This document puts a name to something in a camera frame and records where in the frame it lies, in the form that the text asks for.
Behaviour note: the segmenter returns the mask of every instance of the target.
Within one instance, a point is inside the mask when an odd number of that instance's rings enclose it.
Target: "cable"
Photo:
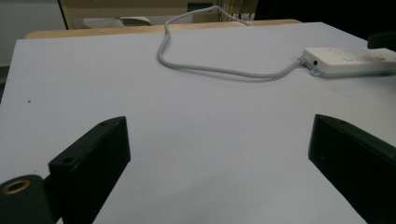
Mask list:
[[[157,54],[157,58],[158,61],[169,68],[173,68],[173,69],[186,69],[186,70],[195,70],[195,71],[205,71],[205,72],[212,72],[212,73],[222,73],[222,74],[229,74],[229,75],[234,75],[234,76],[238,76],[238,77],[250,77],[250,78],[259,78],[259,79],[263,79],[263,81],[273,81],[273,80],[277,80],[280,79],[282,77],[284,77],[285,75],[287,75],[289,72],[291,72],[293,69],[299,67],[300,65],[303,64],[303,60],[302,59],[298,59],[296,62],[292,63],[291,65],[289,65],[288,67],[286,67],[285,69],[283,69],[280,72],[276,72],[276,73],[270,73],[270,74],[257,74],[257,73],[249,73],[249,72],[243,72],[243,71],[238,71],[238,70],[232,70],[232,69],[224,69],[224,68],[217,68],[217,67],[209,67],[209,66],[201,66],[201,65],[194,65],[194,64],[183,64],[183,63],[170,63],[168,61],[165,60],[165,58],[163,57],[163,52],[164,49],[166,47],[166,45],[169,42],[170,36],[171,36],[171,32],[169,30],[169,24],[180,20],[182,18],[188,17],[190,15],[196,14],[196,13],[201,13],[201,12],[207,12],[213,9],[217,9],[219,11],[221,11],[223,13],[223,15],[225,15],[226,17],[235,20],[235,21],[239,21],[244,23],[246,26],[249,26],[249,24],[246,21],[242,21],[239,20],[235,17],[232,17],[231,15],[229,15],[228,13],[226,13],[224,11],[224,9],[222,9],[219,6],[213,6],[213,7],[208,7],[208,8],[203,8],[203,9],[198,9],[198,10],[194,10],[185,14],[182,14],[180,16],[177,16],[169,21],[167,21],[165,23],[164,29],[165,29],[165,38],[163,39],[163,42],[161,43],[159,49],[158,49],[158,54]]]

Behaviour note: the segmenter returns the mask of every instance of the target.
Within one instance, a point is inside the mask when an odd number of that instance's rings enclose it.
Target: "wall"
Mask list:
[[[17,39],[39,30],[62,30],[57,0],[0,0],[0,66],[10,66]]]

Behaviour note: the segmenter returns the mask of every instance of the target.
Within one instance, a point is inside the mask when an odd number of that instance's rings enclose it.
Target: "dark background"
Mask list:
[[[392,5],[391,0],[259,0],[254,20],[322,21],[367,40],[368,34],[396,30]]]

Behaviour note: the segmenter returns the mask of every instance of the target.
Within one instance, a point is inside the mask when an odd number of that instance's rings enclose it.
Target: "table surface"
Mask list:
[[[0,181],[126,116],[132,160],[94,223],[365,223],[309,161],[314,116],[396,145],[396,77],[274,82],[173,70],[163,33],[18,40],[0,106]],[[321,22],[174,31],[164,57],[272,73],[308,47],[364,48]]]

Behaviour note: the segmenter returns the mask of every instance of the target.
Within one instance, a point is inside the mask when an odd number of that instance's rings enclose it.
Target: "power strip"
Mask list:
[[[314,77],[396,75],[396,52],[390,49],[307,48],[301,58]]]

